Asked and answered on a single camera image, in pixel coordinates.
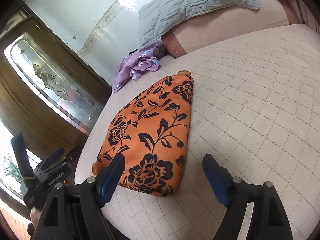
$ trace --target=glass panel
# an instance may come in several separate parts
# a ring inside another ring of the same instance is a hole
[[[64,100],[63,98],[60,98],[57,101],[58,105],[61,106],[63,109],[65,109],[68,113],[70,113],[72,116],[76,116],[77,119],[86,125],[89,121],[89,115],[81,110],[78,106],[76,106],[73,102]]]
[[[17,38],[4,54],[41,100],[74,127],[90,133],[103,106],[72,80],[28,33]]]
[[[21,22],[24,19],[27,19],[27,17],[28,16],[23,11],[19,11],[15,15],[13,15],[8,21],[7,25],[4,27],[3,32],[0,35],[0,39],[13,27],[15,27],[19,22]]]
[[[22,177],[18,164],[11,146],[10,140],[13,135],[7,130],[7,128],[0,122],[0,182],[12,193],[19,198],[22,198],[20,191],[20,184]],[[34,169],[39,163],[40,159],[32,152],[27,150],[29,162]]]

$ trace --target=blue gripper pad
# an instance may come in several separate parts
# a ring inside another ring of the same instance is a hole
[[[125,159],[121,153],[117,153],[108,167],[103,168],[97,175],[96,190],[99,196],[99,207],[109,203],[117,184],[124,172]]]
[[[202,159],[202,168],[219,203],[228,208],[231,204],[232,176],[218,165],[211,154]]]

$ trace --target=floor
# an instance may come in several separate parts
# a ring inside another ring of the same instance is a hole
[[[20,214],[15,212],[6,203],[0,200],[0,210],[7,220],[8,225],[11,227],[12,231],[15,233],[19,240],[30,240],[30,236],[27,232],[28,224],[31,221],[22,217]]]
[[[116,0],[78,52],[110,84],[121,60],[137,48],[139,10],[151,1]]]

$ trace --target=purple floral fabric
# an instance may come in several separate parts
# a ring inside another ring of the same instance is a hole
[[[120,63],[117,75],[113,79],[112,92],[119,91],[130,78],[138,79],[145,71],[157,71],[160,67],[159,59],[164,55],[165,48],[158,41],[150,47],[125,57]]]

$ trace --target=black clamp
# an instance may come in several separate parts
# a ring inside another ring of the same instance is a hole
[[[79,151],[79,147],[73,147],[60,161],[64,150],[59,148],[32,170],[22,133],[13,137],[11,144],[23,178],[20,189],[24,203],[29,209],[33,207],[42,209],[54,185],[59,181],[64,181],[72,173],[68,162]]]
[[[214,240],[238,238],[247,203],[254,206],[246,240],[293,240],[289,220],[272,182],[262,186],[247,184],[240,177],[232,177],[211,154],[204,156],[202,166],[217,200],[227,208]]]
[[[113,228],[100,208],[110,202],[124,167],[124,156],[116,154],[97,177],[78,185],[57,183],[44,205],[33,240],[114,240]]]

